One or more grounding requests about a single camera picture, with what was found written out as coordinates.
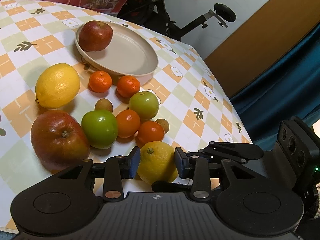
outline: checkered tablecloth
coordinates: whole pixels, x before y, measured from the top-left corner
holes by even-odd
[[[15,229],[10,203],[22,190],[50,176],[37,159],[30,129],[44,111],[35,103],[35,85],[49,66],[64,62],[79,73],[81,88],[67,105],[78,122],[94,109],[99,98],[108,98],[114,114],[127,108],[115,95],[87,89],[94,71],[83,62],[74,44],[77,28],[90,20],[113,21],[135,31],[156,51],[159,65],[153,76],[141,79],[142,90],[158,97],[154,119],[164,118],[170,130],[164,141],[186,151],[204,148],[209,141],[246,142],[250,138],[223,89],[199,54],[187,44],[174,41],[136,24],[71,5],[34,0],[0,1],[0,227]],[[92,150],[90,158],[127,155],[135,141],[116,141],[110,150]],[[125,181],[128,190],[148,190],[143,181]],[[102,181],[94,192],[99,194]]]

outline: lemon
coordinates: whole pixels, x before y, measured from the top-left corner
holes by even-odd
[[[59,108],[69,103],[79,92],[77,71],[66,63],[47,68],[36,83],[36,100],[45,108]]]
[[[155,181],[173,182],[178,176],[174,149],[164,142],[149,142],[141,148],[138,174],[148,184]]]

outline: plate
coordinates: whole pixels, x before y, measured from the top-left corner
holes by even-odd
[[[111,22],[113,29],[108,47],[101,51],[83,51],[79,46],[81,25],[76,32],[76,47],[81,56],[92,66],[116,75],[146,76],[158,66],[158,57],[151,45],[134,31]]]

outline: lemon stem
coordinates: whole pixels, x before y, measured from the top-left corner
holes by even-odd
[[[67,137],[67,136],[68,136],[67,131],[64,131],[64,132],[62,133],[62,135],[61,135],[62,138],[65,138],[65,137]]]
[[[155,151],[155,149],[153,149],[153,148],[148,148],[148,150],[147,150],[147,152],[148,152],[149,154],[152,154],[154,151]]]

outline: large red apple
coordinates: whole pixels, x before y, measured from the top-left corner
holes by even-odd
[[[68,113],[49,110],[39,115],[31,128],[31,143],[42,165],[63,170],[90,153],[90,144],[79,123]]]
[[[79,46],[84,51],[105,49],[111,42],[113,30],[110,25],[100,21],[90,21],[83,25],[79,33]]]

